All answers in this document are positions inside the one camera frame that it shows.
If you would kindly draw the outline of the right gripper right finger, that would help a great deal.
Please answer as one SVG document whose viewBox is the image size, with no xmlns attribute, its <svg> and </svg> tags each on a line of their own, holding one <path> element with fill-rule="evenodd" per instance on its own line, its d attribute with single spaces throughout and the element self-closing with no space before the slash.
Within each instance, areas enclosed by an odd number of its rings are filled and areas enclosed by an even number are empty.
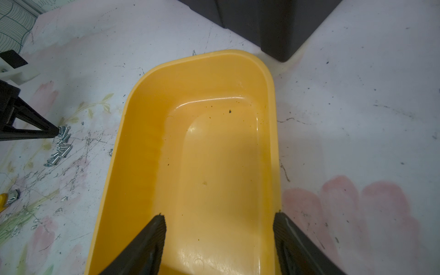
<svg viewBox="0 0 440 275">
<path fill-rule="evenodd" d="M 273 232 L 281 274 L 344 274 L 285 213 L 275 214 Z"/>
</svg>

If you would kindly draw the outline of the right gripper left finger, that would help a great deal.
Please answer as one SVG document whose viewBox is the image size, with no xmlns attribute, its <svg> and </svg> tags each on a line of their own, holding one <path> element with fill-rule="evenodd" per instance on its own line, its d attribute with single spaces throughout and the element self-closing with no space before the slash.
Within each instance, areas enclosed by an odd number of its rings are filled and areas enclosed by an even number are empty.
<svg viewBox="0 0 440 275">
<path fill-rule="evenodd" d="M 165 246 L 166 230 L 165 217 L 156 215 L 101 274 L 157 275 Z"/>
</svg>

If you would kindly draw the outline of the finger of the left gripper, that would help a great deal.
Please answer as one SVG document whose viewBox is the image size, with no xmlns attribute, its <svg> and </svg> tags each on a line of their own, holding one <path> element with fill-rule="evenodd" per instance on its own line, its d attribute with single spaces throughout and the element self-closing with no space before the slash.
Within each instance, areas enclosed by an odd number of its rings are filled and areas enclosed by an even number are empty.
<svg viewBox="0 0 440 275">
<path fill-rule="evenodd" d="M 41 116 L 19 97 L 20 89 L 1 81 L 1 140 L 26 140 L 54 138 L 60 129 Z M 35 129 L 16 128 L 20 120 Z"/>
</svg>

